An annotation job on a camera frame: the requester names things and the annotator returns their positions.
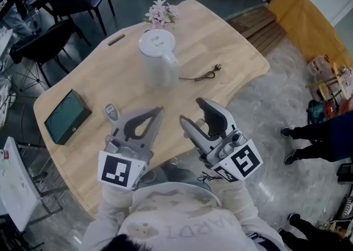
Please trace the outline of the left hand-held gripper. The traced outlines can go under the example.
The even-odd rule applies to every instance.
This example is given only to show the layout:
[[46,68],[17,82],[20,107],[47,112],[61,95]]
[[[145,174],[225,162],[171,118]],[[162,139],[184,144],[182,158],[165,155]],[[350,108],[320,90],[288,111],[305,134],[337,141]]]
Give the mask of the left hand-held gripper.
[[113,126],[112,136],[105,138],[104,150],[99,152],[97,180],[120,190],[136,189],[153,157],[151,149],[163,116],[163,107],[136,109],[121,115]]

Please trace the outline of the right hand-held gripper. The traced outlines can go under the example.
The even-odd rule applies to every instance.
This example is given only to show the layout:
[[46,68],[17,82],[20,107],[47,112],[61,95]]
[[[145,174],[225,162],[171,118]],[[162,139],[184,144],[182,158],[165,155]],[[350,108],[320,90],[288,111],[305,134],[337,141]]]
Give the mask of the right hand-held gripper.
[[206,98],[196,98],[196,103],[204,112],[208,134],[181,115],[179,121],[185,134],[206,155],[213,172],[229,183],[246,180],[263,164],[253,140],[236,130],[233,115],[219,103]]

